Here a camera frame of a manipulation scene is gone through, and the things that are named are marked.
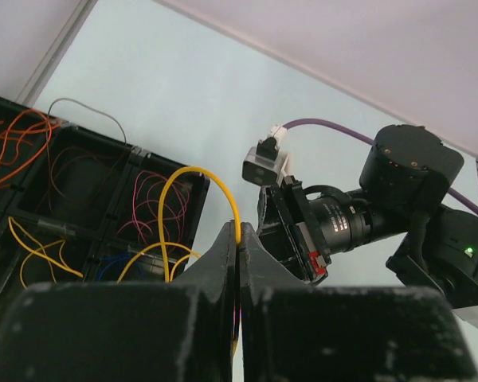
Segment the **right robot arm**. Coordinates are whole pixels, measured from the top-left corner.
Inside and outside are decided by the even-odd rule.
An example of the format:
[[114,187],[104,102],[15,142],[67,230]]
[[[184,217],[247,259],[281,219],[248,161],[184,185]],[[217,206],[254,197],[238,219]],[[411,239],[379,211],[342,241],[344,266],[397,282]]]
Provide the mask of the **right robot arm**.
[[386,266],[407,286],[441,292],[478,320],[478,214],[443,204],[464,160],[424,127],[383,127],[359,188],[303,187],[293,176],[261,182],[257,235],[278,262],[311,285],[334,254],[402,235]]

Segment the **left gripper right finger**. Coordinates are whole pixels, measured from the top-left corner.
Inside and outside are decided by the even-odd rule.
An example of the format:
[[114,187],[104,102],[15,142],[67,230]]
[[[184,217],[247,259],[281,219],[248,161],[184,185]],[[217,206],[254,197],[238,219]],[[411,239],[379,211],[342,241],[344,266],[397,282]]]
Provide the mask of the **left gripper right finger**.
[[478,381],[445,299],[427,287],[314,288],[241,226],[247,381]]

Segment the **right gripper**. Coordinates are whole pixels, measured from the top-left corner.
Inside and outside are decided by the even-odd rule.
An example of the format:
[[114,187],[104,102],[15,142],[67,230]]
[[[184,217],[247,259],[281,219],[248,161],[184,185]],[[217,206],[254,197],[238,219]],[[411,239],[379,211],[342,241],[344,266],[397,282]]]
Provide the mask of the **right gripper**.
[[257,212],[265,250],[311,285],[328,276],[332,255],[386,237],[386,213],[362,191],[345,193],[329,185],[305,189],[294,177],[263,186]]

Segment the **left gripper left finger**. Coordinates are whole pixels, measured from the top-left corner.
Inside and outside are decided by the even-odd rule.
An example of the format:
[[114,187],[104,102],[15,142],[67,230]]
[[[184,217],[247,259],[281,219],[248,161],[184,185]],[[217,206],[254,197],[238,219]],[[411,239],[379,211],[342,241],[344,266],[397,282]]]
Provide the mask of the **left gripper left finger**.
[[0,325],[0,381],[229,381],[233,224],[171,283],[38,283]]

